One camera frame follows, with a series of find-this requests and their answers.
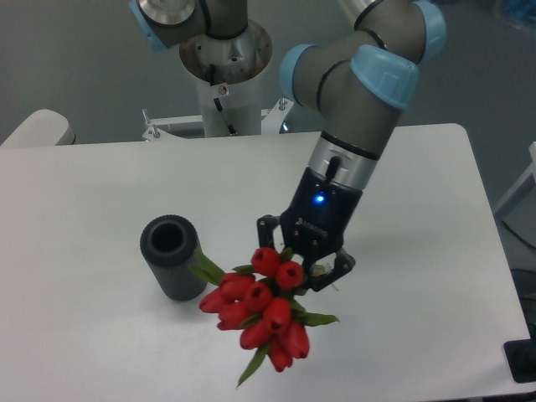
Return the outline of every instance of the black vase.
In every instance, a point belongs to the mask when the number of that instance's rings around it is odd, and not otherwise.
[[[199,296],[207,282],[191,270],[197,265],[194,251],[201,250],[193,225],[177,215],[154,219],[140,238],[143,258],[167,297],[185,302]]]

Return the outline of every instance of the cylinder opening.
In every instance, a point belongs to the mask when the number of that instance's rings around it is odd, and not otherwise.
[[[177,223],[164,222],[154,229],[150,241],[155,250],[170,253],[183,245],[184,233]]]

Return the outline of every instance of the blue object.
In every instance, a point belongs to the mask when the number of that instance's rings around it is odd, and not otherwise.
[[[296,97],[294,96],[294,69],[298,60],[302,56],[303,52],[307,49],[314,46],[314,44],[298,44],[296,47],[289,50],[289,52],[281,61],[281,67],[279,68],[279,84],[285,96],[296,102]]]
[[[137,6],[136,0],[131,0],[128,3],[128,7],[131,9],[131,12],[134,15],[134,18],[136,19],[138,25],[140,26],[140,29],[142,30],[143,35],[147,39],[147,42],[151,45],[151,49],[154,50],[155,52],[161,52],[163,50],[166,50],[167,49],[166,45],[162,43],[162,41],[158,38],[158,36],[151,29],[151,26],[149,25],[149,23],[143,17],[142,11]]]
[[[428,0],[415,2],[425,17],[426,47],[421,61],[428,60],[441,52],[446,42],[446,23],[440,9]]]
[[[324,197],[324,193],[319,193],[314,198],[315,204],[320,205],[324,204],[324,201],[326,201],[326,197]]]
[[[350,62],[356,77],[379,99],[407,109],[419,82],[419,67],[403,57],[364,44]]]

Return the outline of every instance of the red tulip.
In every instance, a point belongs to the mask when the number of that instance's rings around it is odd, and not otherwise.
[[[262,321],[259,321],[242,332],[242,335],[240,335],[240,346],[243,349],[255,349],[268,342],[270,338],[271,332],[266,329]]]
[[[245,306],[251,312],[262,312],[272,299],[270,288],[262,282],[255,282],[248,287],[244,296]]]
[[[306,358],[309,354],[309,337],[299,322],[291,322],[288,331],[279,334],[279,341],[293,358]]]
[[[219,319],[223,322],[224,329],[240,329],[240,324],[249,318],[251,313],[245,308],[243,301],[223,306],[219,312]]]
[[[253,254],[251,264],[255,272],[272,277],[276,275],[281,265],[281,258],[279,253],[271,247],[261,247]]]
[[[199,303],[199,308],[202,312],[220,312],[223,306],[230,303],[232,302],[221,294],[221,289],[216,288],[203,298]]]
[[[275,297],[262,313],[262,322],[273,333],[282,333],[292,318],[291,305],[281,297]]]
[[[255,277],[253,275],[241,275],[236,272],[225,274],[219,283],[221,293],[225,298],[231,300],[242,300],[245,296],[245,291],[248,290]]]
[[[286,352],[277,338],[272,339],[268,356],[277,373],[292,366],[292,356]]]
[[[229,325],[227,325],[227,322],[223,321],[218,322],[218,325],[216,327],[218,327],[220,331],[229,331],[230,329],[235,329],[231,328]]]
[[[295,261],[287,261],[281,264],[276,274],[277,285],[281,289],[292,289],[303,282],[303,267]]]

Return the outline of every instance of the silver metal ring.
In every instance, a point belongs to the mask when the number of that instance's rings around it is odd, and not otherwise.
[[[138,0],[140,9],[155,23],[179,25],[193,13],[195,0]]]
[[[364,190],[367,187],[378,163],[378,161],[347,151],[324,138],[319,138],[309,160],[309,167],[325,176],[332,157],[340,157],[343,160],[333,181],[356,190]]]

